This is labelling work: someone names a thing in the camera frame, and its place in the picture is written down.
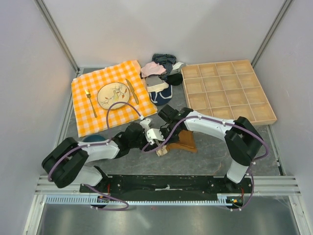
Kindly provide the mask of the brown underwear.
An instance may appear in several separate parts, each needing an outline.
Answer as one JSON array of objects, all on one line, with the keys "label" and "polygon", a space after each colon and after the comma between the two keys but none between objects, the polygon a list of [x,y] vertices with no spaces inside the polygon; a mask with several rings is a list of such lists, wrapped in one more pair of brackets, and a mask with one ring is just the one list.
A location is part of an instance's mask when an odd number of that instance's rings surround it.
[{"label": "brown underwear", "polygon": [[196,144],[194,141],[193,132],[182,130],[179,134],[179,141],[174,143],[168,143],[161,149],[156,151],[158,156],[167,154],[172,149],[186,150],[192,153],[197,153]]}]

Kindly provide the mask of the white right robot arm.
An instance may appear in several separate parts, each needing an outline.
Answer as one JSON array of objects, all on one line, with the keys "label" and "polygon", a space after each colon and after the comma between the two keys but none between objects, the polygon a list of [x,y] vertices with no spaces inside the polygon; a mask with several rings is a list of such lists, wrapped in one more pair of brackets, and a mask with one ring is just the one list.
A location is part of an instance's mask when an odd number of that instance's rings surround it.
[{"label": "white right robot arm", "polygon": [[239,190],[252,163],[269,154],[268,145],[245,117],[236,120],[214,118],[190,108],[178,111],[170,105],[164,106],[158,116],[166,122],[160,129],[165,143],[177,142],[183,130],[207,134],[226,143],[232,158],[224,180],[228,192]]}]

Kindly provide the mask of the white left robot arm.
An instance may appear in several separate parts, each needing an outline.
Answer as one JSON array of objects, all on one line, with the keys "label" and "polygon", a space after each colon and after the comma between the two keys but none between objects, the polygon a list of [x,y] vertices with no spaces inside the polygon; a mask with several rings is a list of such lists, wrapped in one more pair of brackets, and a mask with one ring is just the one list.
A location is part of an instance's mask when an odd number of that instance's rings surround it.
[{"label": "white left robot arm", "polygon": [[44,158],[42,167],[49,181],[58,188],[70,184],[89,184],[96,192],[103,192],[108,185],[104,173],[87,164],[121,158],[133,148],[142,149],[146,143],[145,130],[138,123],[131,123],[124,132],[116,134],[111,140],[81,142],[69,137]]}]

